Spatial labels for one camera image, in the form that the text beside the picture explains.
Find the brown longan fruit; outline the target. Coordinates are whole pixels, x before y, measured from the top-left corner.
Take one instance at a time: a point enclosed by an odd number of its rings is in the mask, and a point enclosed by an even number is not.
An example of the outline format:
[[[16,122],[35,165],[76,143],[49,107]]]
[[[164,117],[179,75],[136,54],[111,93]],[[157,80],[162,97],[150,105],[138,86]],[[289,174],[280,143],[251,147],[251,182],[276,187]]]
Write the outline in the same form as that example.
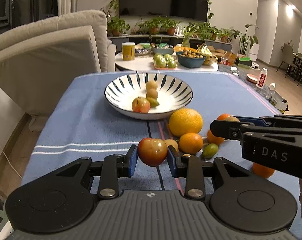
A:
[[[240,122],[240,120],[235,116],[228,116],[224,119],[225,121],[233,121],[233,122]]]

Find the orange tangerine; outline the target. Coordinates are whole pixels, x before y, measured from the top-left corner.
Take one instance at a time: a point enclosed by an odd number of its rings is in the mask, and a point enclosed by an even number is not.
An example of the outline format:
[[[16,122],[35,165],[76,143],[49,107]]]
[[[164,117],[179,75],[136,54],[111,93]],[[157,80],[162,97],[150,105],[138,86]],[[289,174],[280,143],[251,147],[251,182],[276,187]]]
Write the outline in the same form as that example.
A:
[[[220,146],[225,141],[225,139],[222,137],[214,136],[210,129],[207,132],[207,140],[210,144],[216,144],[218,146]]]
[[[180,137],[178,147],[186,154],[195,155],[203,147],[203,139],[197,133],[186,133]]]
[[[223,113],[223,114],[219,115],[219,116],[217,117],[216,120],[223,121],[223,120],[225,120],[226,118],[228,118],[228,117],[230,117],[230,116],[231,116],[231,115],[228,114],[228,113]]]
[[[272,168],[265,167],[263,165],[254,163],[252,166],[252,172],[257,176],[267,179],[274,174],[275,170]]]

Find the orange tangerine front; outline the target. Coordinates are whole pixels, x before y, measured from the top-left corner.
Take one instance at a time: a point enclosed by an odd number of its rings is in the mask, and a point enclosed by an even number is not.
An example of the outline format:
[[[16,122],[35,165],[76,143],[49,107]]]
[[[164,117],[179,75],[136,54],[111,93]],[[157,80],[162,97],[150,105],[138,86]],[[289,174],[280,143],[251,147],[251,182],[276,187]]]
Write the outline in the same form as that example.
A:
[[[186,133],[180,137],[178,147],[186,154],[195,155],[203,147],[203,139],[197,133]]]

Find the small green mango fruit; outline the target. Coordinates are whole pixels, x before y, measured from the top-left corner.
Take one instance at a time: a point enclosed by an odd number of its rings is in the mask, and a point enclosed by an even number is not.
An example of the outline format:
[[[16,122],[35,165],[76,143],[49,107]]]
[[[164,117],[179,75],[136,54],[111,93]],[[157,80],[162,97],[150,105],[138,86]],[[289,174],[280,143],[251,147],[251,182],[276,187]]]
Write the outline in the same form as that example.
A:
[[[211,143],[211,144],[208,144],[202,154],[201,154],[201,158],[202,159],[210,159],[212,157],[214,157],[214,155],[217,154],[217,152],[219,151],[219,146],[215,143]]]

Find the large yellow citrus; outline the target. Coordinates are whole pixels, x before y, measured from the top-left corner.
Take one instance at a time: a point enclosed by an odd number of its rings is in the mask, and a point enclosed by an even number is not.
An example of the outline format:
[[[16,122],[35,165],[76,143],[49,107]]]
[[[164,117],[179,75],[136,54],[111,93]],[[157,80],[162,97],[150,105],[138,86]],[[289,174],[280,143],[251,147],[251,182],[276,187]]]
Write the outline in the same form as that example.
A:
[[[198,111],[183,108],[170,116],[168,128],[174,136],[181,137],[186,133],[199,133],[203,124],[204,120]]]

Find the white red bottle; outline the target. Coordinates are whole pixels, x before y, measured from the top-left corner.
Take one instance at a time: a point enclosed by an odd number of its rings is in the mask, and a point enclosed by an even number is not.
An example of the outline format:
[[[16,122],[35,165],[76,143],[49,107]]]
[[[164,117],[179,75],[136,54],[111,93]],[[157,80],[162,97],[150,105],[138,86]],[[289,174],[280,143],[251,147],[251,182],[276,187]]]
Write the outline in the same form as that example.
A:
[[[260,75],[259,75],[259,78],[257,80],[256,86],[258,88],[263,88],[264,84],[265,84],[265,81],[266,81],[266,78],[267,78],[267,69],[262,68],[262,70],[260,72]]]

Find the pink plate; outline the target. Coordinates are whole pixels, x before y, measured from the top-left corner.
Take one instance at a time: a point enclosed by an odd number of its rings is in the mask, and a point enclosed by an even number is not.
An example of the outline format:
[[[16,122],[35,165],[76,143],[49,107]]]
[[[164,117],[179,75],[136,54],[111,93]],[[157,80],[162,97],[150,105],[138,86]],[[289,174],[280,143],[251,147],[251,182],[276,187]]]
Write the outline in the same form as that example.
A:
[[[248,81],[250,81],[251,83],[254,83],[254,84],[256,84],[257,81],[258,81],[258,77],[256,75],[253,75],[253,74],[247,74],[246,78],[247,78]]]

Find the white bowl with dark stripes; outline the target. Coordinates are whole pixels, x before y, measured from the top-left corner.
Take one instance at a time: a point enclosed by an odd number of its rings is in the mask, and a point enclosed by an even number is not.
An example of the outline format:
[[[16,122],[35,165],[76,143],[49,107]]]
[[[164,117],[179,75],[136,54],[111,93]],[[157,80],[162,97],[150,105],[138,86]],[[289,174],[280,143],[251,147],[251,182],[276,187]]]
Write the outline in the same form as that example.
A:
[[[126,74],[104,90],[107,102],[119,113],[140,120],[159,120],[182,109],[193,99],[186,82],[162,73]]]

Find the dining chair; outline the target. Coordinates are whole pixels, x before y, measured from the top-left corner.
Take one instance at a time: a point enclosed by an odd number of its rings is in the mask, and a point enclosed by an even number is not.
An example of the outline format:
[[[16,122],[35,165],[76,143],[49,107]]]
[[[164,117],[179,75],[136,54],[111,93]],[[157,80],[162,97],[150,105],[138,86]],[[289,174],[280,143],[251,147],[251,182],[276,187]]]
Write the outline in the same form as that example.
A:
[[[287,76],[292,71],[294,73],[294,79],[296,80],[298,77],[298,74],[300,72],[300,68],[299,68],[299,66],[294,64],[294,53],[293,53],[292,46],[284,43],[282,52],[283,52],[282,62],[278,66],[277,71],[285,63],[285,64],[287,64],[287,70],[286,70],[285,76]]]

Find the bunch of bananas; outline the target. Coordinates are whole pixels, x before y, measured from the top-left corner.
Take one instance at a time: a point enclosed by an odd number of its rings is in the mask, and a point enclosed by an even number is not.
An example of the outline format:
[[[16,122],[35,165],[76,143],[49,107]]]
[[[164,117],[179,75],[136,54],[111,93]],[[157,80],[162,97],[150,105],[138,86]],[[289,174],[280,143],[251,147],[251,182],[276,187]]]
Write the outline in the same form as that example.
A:
[[[203,63],[205,66],[218,63],[218,58],[208,49],[208,46],[205,43],[197,48],[197,53],[205,58]]]

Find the tall leafy floor plant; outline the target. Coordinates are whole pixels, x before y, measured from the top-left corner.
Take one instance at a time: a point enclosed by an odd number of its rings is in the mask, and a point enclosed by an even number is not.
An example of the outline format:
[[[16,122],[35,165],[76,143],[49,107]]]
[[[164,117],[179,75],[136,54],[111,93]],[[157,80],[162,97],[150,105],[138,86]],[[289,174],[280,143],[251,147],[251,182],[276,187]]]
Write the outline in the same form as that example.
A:
[[[251,49],[254,44],[258,44],[259,42],[257,36],[247,35],[247,31],[250,27],[258,28],[255,24],[246,24],[246,30],[244,33],[239,30],[232,29],[233,33],[231,34],[231,37],[233,37],[234,39],[239,38],[239,54],[246,55],[247,50]]]

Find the brown longan near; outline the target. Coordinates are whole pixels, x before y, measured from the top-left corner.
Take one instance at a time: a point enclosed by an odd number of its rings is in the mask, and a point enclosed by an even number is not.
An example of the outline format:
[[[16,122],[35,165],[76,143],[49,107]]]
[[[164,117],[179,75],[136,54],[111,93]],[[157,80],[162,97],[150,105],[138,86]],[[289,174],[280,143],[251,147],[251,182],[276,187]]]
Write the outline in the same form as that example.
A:
[[[155,90],[155,89],[147,90],[146,97],[152,97],[152,98],[154,98],[154,99],[157,100],[157,98],[158,98],[158,91]]]

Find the round white coffee table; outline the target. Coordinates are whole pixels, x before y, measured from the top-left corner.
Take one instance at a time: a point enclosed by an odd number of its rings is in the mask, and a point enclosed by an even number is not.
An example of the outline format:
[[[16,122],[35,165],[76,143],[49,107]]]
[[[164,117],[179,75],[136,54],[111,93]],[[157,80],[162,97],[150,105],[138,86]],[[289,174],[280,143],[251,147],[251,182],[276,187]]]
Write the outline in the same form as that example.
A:
[[[155,70],[152,59],[153,57],[151,55],[144,55],[144,56],[135,57],[133,61],[123,61],[122,53],[118,53],[115,55],[115,66],[119,70],[130,70],[134,72]],[[177,67],[170,70],[176,70],[176,71],[193,70],[197,72],[217,72],[219,70],[219,66],[217,63],[214,63],[208,66],[202,65],[201,68],[189,69],[177,63]]]

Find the brown longan far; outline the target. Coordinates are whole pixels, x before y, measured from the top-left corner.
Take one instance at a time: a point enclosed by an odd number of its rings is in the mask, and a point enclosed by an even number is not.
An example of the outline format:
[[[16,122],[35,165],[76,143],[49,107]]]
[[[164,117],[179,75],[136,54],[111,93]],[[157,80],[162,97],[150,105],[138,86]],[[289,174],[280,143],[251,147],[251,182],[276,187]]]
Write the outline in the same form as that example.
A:
[[[150,80],[146,83],[146,89],[147,90],[150,90],[150,89],[157,90],[157,88],[158,88],[158,85],[157,85],[157,82],[155,80]]]

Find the grey blue snack bowl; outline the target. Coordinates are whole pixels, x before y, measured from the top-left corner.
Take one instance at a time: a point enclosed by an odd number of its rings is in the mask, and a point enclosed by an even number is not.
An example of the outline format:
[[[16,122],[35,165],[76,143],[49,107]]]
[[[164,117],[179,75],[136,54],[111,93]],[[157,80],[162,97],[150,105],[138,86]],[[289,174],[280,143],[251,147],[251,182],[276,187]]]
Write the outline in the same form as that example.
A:
[[[154,46],[151,48],[151,50],[154,54],[172,55],[174,53],[174,49],[170,46],[164,46],[163,48],[160,48],[159,46]]]

